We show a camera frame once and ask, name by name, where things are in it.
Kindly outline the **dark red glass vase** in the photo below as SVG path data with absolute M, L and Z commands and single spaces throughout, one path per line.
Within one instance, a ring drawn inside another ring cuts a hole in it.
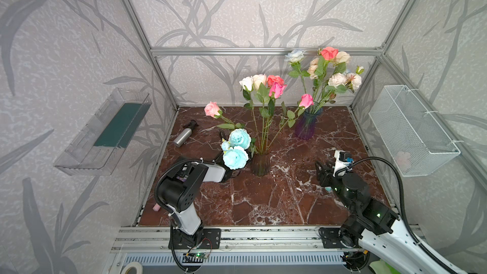
M 266 176 L 271 169 L 270 152 L 268 148 L 262 152 L 255 152 L 251 160 L 251 171 L 255 176 Z

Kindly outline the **pink rose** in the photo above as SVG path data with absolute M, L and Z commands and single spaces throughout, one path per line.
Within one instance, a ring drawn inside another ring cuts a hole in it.
M 220 109 L 216 102 L 208 103 L 204 108 L 205 115 L 213 119 L 221 119 L 223 122 L 218 124 L 218 128 L 221 129 L 244 129 L 245 126 L 242 123 L 235 123 L 223 115 L 223 111 Z

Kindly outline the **purple blue glass vase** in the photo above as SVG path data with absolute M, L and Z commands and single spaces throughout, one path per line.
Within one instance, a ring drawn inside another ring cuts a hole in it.
M 316 112 L 311 107 L 306 109 L 296 124 L 294 131 L 295 135 L 303 140 L 309 140 L 312 138 L 315 133 L 318 118 L 322 115 L 322 113 L 322 108 Z

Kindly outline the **small pink bud stem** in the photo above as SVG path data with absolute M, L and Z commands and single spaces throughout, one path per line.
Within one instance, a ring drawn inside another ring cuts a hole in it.
M 263 109 L 261 111 L 261 115 L 263 117 L 263 138 L 262 138 L 262 153 L 267 153 L 269 149 L 268 137 L 269 137 L 269 129 L 273 122 L 273 117 L 275 113 L 275 104 L 276 100 L 279 99 L 284 90 L 286 89 L 286 84 L 280 84 L 279 82 L 274 82 L 268 89 L 266 89 L 266 93 L 264 95 L 264 103 Z

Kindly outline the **white pink peony stem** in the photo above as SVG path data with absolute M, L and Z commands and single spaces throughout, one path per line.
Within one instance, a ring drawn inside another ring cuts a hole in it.
M 355 93 L 362 85 L 362 74 L 365 68 L 358 66 L 354 72 L 344 71 L 331 76 L 322 90 L 322 96 L 318 105 L 323 107 L 325 104 L 331 104 L 338 94 L 344 94 L 347 91 Z

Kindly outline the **peach rose stem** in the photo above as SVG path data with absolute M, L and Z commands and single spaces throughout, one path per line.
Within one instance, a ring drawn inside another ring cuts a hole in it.
M 309 69 L 308 69 L 309 78 L 313 82 L 313 103 L 314 104 L 317 103 L 317 98 L 318 98 L 317 93 L 318 93 L 319 84 L 320 84 L 319 76 L 316 75 L 316 70 L 318 68 L 319 61 L 320 61 L 319 58 L 314 58 L 310 62 Z

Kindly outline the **pale blue rose stem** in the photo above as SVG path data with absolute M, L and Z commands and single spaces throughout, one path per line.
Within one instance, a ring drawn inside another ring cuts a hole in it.
M 307 94 L 307 88 L 304 79 L 309 76 L 309 74 L 302 68 L 301 62 L 304 59 L 304 51 L 301 49 L 294 49 L 290 53 L 286 54 L 285 60 L 291 67 L 289 76 L 292 78 L 300 78 L 303 85 L 304 93 Z

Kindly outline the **cream pink rose stem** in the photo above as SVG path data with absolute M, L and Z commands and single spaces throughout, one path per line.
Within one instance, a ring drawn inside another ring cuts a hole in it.
M 332 60 L 335 74 L 343 74 L 347 69 L 351 56 L 347 52 L 338 52 L 336 57 Z

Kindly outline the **light blue hydrangea stem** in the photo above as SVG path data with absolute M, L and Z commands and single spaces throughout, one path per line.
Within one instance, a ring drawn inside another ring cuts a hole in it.
M 234 129 L 228 139 L 221 138 L 223 163 L 230 170 L 246 166 L 256 150 L 256 139 L 246 129 Z

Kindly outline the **white rose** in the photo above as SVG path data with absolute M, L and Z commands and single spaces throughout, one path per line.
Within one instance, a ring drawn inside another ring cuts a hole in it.
M 243 78 L 239 84 L 242 86 L 242 94 L 244 99 L 247 101 L 247 105 L 245 105 L 245 108 L 248 108 L 251 111 L 252 118 L 254 121 L 254 126 L 256 130 L 256 143 L 255 147 L 256 150 L 260 150 L 259 144 L 261 143 L 260 137 L 259 137 L 259 132 L 258 132 L 258 127 L 257 127 L 257 121 L 256 121 L 256 115 L 255 115 L 255 106 L 252 100 L 251 93 L 253 92 L 254 89 L 254 81 L 252 77 L 245 77 Z

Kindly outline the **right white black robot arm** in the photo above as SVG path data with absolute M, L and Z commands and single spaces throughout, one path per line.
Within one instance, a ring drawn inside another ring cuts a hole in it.
M 315 163 L 323 188 L 335 193 L 349 211 L 339 239 L 346 247 L 360 246 L 400 273 L 463 273 L 412 232 L 403 213 L 396 213 L 370 194 L 369 184 L 353 172 L 349 161 L 332 167 Z

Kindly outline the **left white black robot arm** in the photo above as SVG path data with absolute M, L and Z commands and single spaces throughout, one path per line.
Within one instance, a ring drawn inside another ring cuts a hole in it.
M 163 173 L 154 188 L 154 199 L 182 236 L 202 236 L 204 226 L 194 206 L 202 184 L 228 181 L 234 171 L 246 166 L 251 147 L 248 133 L 236 129 L 222 139 L 222 151 L 212 161 L 181 156 Z

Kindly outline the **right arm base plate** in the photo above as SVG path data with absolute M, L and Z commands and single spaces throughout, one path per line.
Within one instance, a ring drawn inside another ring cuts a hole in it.
M 318 234 L 325 249 L 356 249 L 359 248 L 358 237 L 348 229 L 320 227 Z

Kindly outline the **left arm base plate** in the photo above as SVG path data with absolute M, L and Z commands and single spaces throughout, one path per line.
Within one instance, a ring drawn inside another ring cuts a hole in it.
M 199 228 L 194 235 L 189 235 L 181 230 L 173 229 L 170 232 L 168 247 L 176 250 L 189 250 L 194 247 L 203 249 L 219 249 L 221 232 L 222 230 L 219 228 Z

